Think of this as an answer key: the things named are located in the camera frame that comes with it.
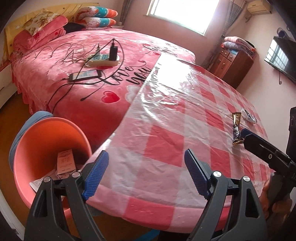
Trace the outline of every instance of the screw head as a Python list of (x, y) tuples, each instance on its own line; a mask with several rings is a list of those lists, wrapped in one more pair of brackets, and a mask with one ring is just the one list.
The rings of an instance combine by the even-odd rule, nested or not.
[(80, 172), (74, 172), (72, 173), (72, 177), (78, 178), (80, 176)]
[(213, 172), (213, 175), (215, 177), (221, 177), (222, 176), (221, 172), (218, 172), (218, 171)]
[(251, 179), (248, 176), (244, 176), (243, 180), (246, 181), (246, 182), (249, 182)]
[(45, 178), (43, 179), (43, 181), (44, 181), (45, 183), (48, 183), (48, 182), (50, 181), (50, 177), (45, 177)]

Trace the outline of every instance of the window frame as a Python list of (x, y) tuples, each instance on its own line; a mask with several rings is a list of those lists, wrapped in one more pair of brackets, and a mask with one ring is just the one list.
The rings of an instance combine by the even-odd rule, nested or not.
[(191, 30), (191, 31), (194, 31), (194, 32), (200, 34), (201, 36), (205, 36), (205, 35), (206, 35), (206, 32), (207, 32), (207, 30), (208, 30), (208, 28), (209, 28), (209, 26), (210, 26), (210, 24), (211, 24), (211, 21), (212, 21), (214, 15), (215, 15), (215, 12), (216, 12), (216, 10), (215, 10), (215, 12), (214, 12), (214, 14), (213, 14), (213, 17), (212, 17), (212, 19), (211, 19), (209, 25), (208, 25), (207, 28), (205, 29), (204, 33), (201, 33), (201, 32), (199, 32), (199, 31), (197, 31), (197, 30), (195, 30), (195, 29), (192, 29), (192, 28), (190, 28), (190, 27), (188, 27), (188, 26), (186, 26), (186, 25), (184, 25), (184, 24), (182, 24), (182, 23), (180, 23), (180, 22), (178, 22), (178, 21), (174, 21), (174, 20), (169, 19), (169, 18), (164, 18), (164, 17), (161, 17), (161, 16), (157, 16), (157, 15), (155, 15), (155, 14), (151, 14), (151, 11), (153, 10), (152, 8), (153, 8), (153, 5), (154, 5), (155, 1), (158, 1), (158, 2), (157, 2), (156, 7), (155, 7), (155, 9), (154, 9), (154, 13), (155, 13), (155, 11), (156, 11), (156, 9), (157, 9), (157, 5), (158, 5), (159, 1), (161, 1), (161, 0), (151, 0), (151, 2), (150, 2), (150, 6), (149, 6), (149, 9), (148, 9), (148, 12), (147, 12), (147, 14), (146, 14), (147, 16), (149, 16), (149, 17), (153, 17), (153, 18), (162, 19), (162, 20), (165, 20), (165, 21), (168, 21), (168, 22), (171, 22), (171, 23), (177, 24), (177, 25), (179, 25), (179, 26), (181, 26), (181, 27), (184, 27), (184, 28), (187, 28), (187, 29), (189, 29), (189, 30)]

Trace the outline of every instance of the air conditioner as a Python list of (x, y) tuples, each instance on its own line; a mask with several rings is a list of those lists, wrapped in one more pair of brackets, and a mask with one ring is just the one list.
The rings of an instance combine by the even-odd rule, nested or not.
[(272, 6), (266, 0), (256, 0), (248, 4), (248, 11), (252, 15), (271, 14)]

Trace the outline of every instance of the snack bar wrapper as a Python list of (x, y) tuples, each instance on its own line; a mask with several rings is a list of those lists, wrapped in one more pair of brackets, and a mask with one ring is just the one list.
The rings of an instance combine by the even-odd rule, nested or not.
[(241, 112), (235, 112), (232, 113), (233, 117), (233, 142), (232, 144), (242, 144), (244, 142), (244, 139), (242, 138), (240, 132), (239, 132), (239, 124), (240, 124), (240, 118), (242, 113)]

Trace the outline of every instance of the checkered tablecloth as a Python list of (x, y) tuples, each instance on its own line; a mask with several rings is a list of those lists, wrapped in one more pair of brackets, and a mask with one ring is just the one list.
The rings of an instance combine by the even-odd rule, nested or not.
[[(240, 128), (267, 139), (255, 108), (235, 89), (201, 67), (162, 54), (117, 130), (88, 161), (101, 150), (110, 155), (88, 204), (154, 229), (191, 232), (206, 200), (185, 166), (188, 148), (227, 177), (249, 176), (260, 194), (268, 165), (243, 145), (232, 145), (232, 113), (242, 107), (258, 122), (242, 119)], [(226, 199), (220, 226), (229, 205)]]

